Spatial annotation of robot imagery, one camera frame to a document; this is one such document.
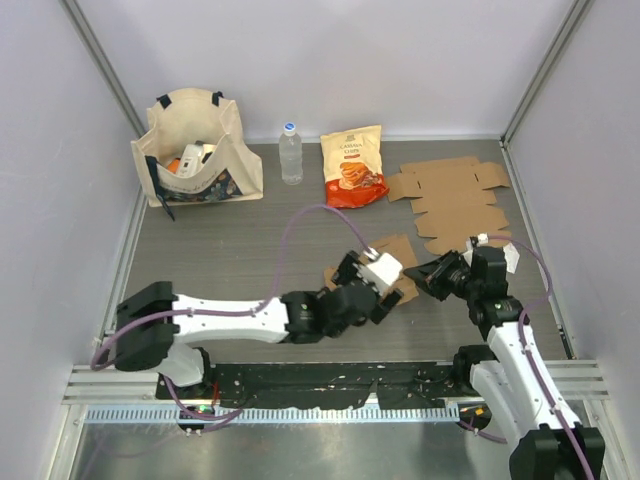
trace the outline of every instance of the cardboard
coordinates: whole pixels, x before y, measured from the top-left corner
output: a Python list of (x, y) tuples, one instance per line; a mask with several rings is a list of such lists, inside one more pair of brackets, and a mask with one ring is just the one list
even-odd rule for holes
[(500, 230), (509, 222), (501, 209), (491, 205), (476, 205), (425, 213), (415, 224), (421, 237), (441, 237), (452, 233), (474, 235)]
[[(475, 157), (462, 157), (477, 160)], [(413, 172), (403, 172), (387, 178), (389, 186), (388, 199), (395, 202), (401, 198), (431, 197), (437, 201), (441, 196), (442, 205), (446, 205), (446, 197), (451, 199), (457, 194), (467, 194), (478, 190), (488, 190), (496, 187), (509, 187), (509, 176), (502, 165), (492, 162), (464, 164), (456, 161), (447, 166), (444, 160), (421, 162), (414, 167)], [(435, 167), (428, 168), (426, 164), (434, 163)], [(468, 196), (474, 199), (471, 205), (478, 204), (478, 196)]]
[(422, 190), (415, 175), (408, 173), (396, 173), (385, 178), (389, 193), (387, 198), (390, 202), (395, 202), (405, 197), (421, 197)]
[(424, 213), (467, 206), (492, 205), (496, 202), (496, 194), (489, 190), (429, 192), (425, 193), (422, 198), (411, 200), (411, 210), (413, 213)]
[[(371, 242), (369, 246), (371, 248), (375, 248), (378, 252), (393, 255), (404, 268), (416, 267), (418, 265), (418, 259), (411, 247), (409, 237), (406, 234), (396, 234), (381, 238), (380, 240)], [(335, 267), (329, 267), (324, 271), (324, 284), (331, 290), (336, 288), (334, 283), (331, 281), (331, 277), (333, 277), (335, 271)], [(393, 284), (393, 288), (398, 288), (403, 293), (403, 297), (398, 302), (398, 305), (407, 303), (418, 296), (418, 288), (415, 283), (404, 274), (400, 275), (396, 283)]]
[(454, 166), (419, 171), (414, 174), (420, 191), (424, 192), (466, 192), (508, 187), (509, 176), (502, 165), (486, 162), (477, 165)]
[(432, 239), (425, 243), (431, 253), (464, 251), (467, 238), (479, 233), (506, 234), (501, 229), (509, 222), (492, 206), (497, 198), (490, 191), (510, 186), (502, 165), (469, 156), (405, 163), (400, 170), (388, 178), (389, 201), (411, 198), (411, 210), (424, 213), (415, 223), (418, 235)]
[(418, 235), (434, 238), (425, 243), (425, 248), (433, 254), (442, 255), (449, 250), (466, 250), (465, 242), (472, 235), (506, 235), (500, 229), (509, 225), (509, 222), (501, 209), (490, 205), (475, 205), (425, 213), (415, 224)]
[(400, 165), (402, 173), (416, 173), (420, 171), (432, 170), (434, 168), (451, 168), (466, 165), (477, 165), (480, 163), (477, 157), (457, 157), (443, 158), (441, 160), (428, 160), (426, 162), (403, 163)]

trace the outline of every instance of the water bottle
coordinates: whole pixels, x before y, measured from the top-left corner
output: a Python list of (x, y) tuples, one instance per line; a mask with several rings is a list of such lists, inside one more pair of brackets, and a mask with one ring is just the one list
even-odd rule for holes
[(302, 181), (302, 140), (293, 123), (284, 126), (279, 146), (282, 180), (287, 185), (297, 185)]

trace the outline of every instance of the gray work surface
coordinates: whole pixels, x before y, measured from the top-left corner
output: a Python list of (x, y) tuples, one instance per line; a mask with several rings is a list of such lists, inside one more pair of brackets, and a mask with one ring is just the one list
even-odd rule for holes
[[(509, 448), (455, 423), (236, 425), (202, 438), (176, 431), (173, 425), (87, 426), (70, 479), (509, 478)], [(158, 442), (163, 445), (152, 448)], [(114, 455), (141, 452), (147, 453)]]
[[(304, 145), (304, 180), (296, 186), (280, 178), (277, 145), (252, 145), (262, 157), (264, 198), (257, 201), (175, 207), (176, 222), (162, 208), (147, 208), (140, 231), (127, 295), (158, 280), (171, 280), (174, 292), (215, 300), (258, 300), (270, 289), (280, 236), (298, 209), (325, 201), (319, 144)], [(405, 162), (475, 155), (483, 162), (503, 163), (495, 140), (384, 142), (383, 170), (399, 171)], [(514, 238), (528, 241), (515, 194), (496, 189)], [(343, 210), (368, 241), (407, 233), (418, 261), (435, 258), (424, 248), (408, 200), (386, 198), (364, 208)], [(280, 293), (317, 290), (322, 272), (337, 266), (350, 249), (358, 249), (351, 231), (325, 211), (303, 217), (288, 242)], [(522, 252), (510, 293), (523, 303), (544, 295), (535, 260)], [(547, 305), (531, 316), (538, 347), (546, 359), (566, 358), (558, 329)], [(348, 329), (338, 339), (313, 345), (270, 345), (252, 341), (220, 341), (204, 346), (217, 362), (344, 362), (450, 360), (461, 345), (481, 343), (464, 301), (440, 303), (424, 293), (394, 309), (378, 326)]]

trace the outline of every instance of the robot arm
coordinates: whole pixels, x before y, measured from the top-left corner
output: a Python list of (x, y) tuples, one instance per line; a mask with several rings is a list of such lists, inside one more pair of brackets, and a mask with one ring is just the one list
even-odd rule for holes
[(402, 298), (391, 286), (402, 264), (387, 253), (349, 252), (338, 267), (333, 291), (294, 291), (263, 301), (216, 301), (173, 293), (170, 282), (156, 282), (118, 306), (117, 330), (137, 319), (159, 315), (122, 336), (114, 365), (121, 371), (155, 371), (178, 387), (207, 382), (209, 361), (202, 349), (188, 345), (207, 340), (247, 339), (267, 343), (316, 343), (338, 337), (367, 320), (380, 323)]
[(562, 419), (598, 478), (604, 457), (602, 436), (596, 428), (583, 427), (560, 395), (542, 361), (529, 319), (519, 324), (523, 307), (508, 295), (506, 273), (503, 250), (484, 246), (473, 249), (470, 265), (463, 255), (451, 251), (405, 270), (419, 288), (438, 300), (452, 293), (466, 300), (469, 317), (486, 344), (461, 347), (454, 358), (454, 375), (484, 398), (500, 425), (511, 450), (512, 478), (553, 479), (560, 472), (568, 475), (560, 478), (584, 478)]

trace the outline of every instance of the chip bag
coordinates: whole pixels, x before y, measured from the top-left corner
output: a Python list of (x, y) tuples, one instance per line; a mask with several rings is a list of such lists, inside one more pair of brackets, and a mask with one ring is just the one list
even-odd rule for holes
[(389, 193), (382, 175), (381, 131), (375, 125), (320, 137), (327, 205), (363, 207)]

